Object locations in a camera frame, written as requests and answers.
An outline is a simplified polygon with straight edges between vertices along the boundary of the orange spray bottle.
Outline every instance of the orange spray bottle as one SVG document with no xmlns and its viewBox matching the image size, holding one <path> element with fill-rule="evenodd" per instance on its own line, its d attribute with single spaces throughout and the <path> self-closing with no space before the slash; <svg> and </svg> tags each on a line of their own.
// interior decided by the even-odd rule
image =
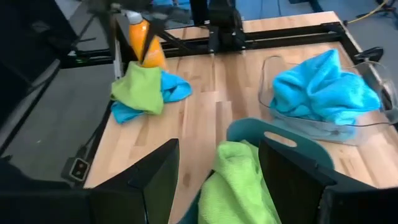
<svg viewBox="0 0 398 224">
<path fill-rule="evenodd" d="M 134 53 L 137 55 L 138 60 L 141 61 L 149 23 L 143 19 L 141 14 L 138 12 L 126 11 L 126 17 L 130 23 L 130 45 L 132 46 Z M 166 59 L 157 36 L 155 36 L 150 43 L 148 52 L 141 66 L 144 68 L 161 67 L 164 70 L 167 70 Z"/>
</svg>

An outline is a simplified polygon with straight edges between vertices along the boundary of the green towel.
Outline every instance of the green towel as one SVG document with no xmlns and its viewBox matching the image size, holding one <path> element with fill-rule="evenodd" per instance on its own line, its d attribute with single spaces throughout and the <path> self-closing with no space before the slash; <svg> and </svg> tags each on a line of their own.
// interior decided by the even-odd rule
<svg viewBox="0 0 398 224">
<path fill-rule="evenodd" d="M 161 114 L 164 105 L 161 78 L 161 68 L 142 68 L 130 62 L 126 75 L 112 83 L 111 97 L 135 110 Z"/>
<path fill-rule="evenodd" d="M 201 189 L 198 224 L 280 223 L 256 146 L 222 142 L 214 171 Z"/>
</svg>

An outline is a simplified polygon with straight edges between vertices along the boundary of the wooden table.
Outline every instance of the wooden table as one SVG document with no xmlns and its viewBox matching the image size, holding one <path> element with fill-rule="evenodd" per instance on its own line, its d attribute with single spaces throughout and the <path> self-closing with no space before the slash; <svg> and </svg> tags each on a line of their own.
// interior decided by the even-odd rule
<svg viewBox="0 0 398 224">
<path fill-rule="evenodd" d="M 245 21 L 244 30 L 255 32 L 335 21 L 339 19 L 334 12 L 322 12 Z M 170 33 L 185 39 L 208 35 L 206 29 L 198 27 Z M 248 116 L 261 118 L 256 95 L 264 59 L 281 55 L 288 62 L 300 63 L 331 48 L 339 49 L 342 66 L 352 66 L 337 42 L 168 59 L 170 72 L 188 80 L 193 95 L 165 105 L 159 116 L 141 116 L 124 125 L 116 124 L 110 116 L 85 187 L 95 187 L 170 138 L 179 138 L 180 170 L 170 215 L 171 223 L 178 222 L 211 170 L 216 146 L 225 140 L 228 125 Z M 338 172 L 375 187 L 398 185 L 398 134 L 393 127 L 372 135 L 359 147 L 319 143 L 330 153 Z"/>
</svg>

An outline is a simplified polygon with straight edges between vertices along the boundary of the handle hole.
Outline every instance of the handle hole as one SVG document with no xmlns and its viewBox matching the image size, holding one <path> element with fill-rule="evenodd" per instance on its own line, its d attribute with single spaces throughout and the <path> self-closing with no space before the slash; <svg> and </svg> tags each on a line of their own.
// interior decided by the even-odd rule
<svg viewBox="0 0 398 224">
<path fill-rule="evenodd" d="M 272 139 L 274 141 L 277 141 L 277 142 L 279 142 L 281 144 L 284 144 L 284 145 L 286 145 L 288 147 L 297 147 L 297 143 L 296 142 L 294 142 L 293 140 L 287 139 L 285 137 L 282 137 L 282 136 L 280 136 L 278 134 L 270 133 L 270 132 L 266 131 L 264 133 L 264 135 L 267 138 Z"/>
</svg>

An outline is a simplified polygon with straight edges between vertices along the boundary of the blue towel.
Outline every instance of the blue towel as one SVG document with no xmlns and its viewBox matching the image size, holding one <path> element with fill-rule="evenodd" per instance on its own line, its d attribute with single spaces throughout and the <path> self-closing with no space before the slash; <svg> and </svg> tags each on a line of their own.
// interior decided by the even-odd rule
<svg viewBox="0 0 398 224">
<path fill-rule="evenodd" d="M 187 81 L 165 71 L 162 71 L 160 90 L 165 103 L 180 101 L 192 94 L 191 85 Z M 123 124 L 144 114 L 144 111 L 132 109 L 118 101 L 112 104 L 111 111 L 118 124 Z"/>
<path fill-rule="evenodd" d="M 346 125 L 381 107 L 377 93 L 359 75 L 341 70 L 336 49 L 280 73 L 273 89 L 270 107 L 289 117 Z"/>
</svg>

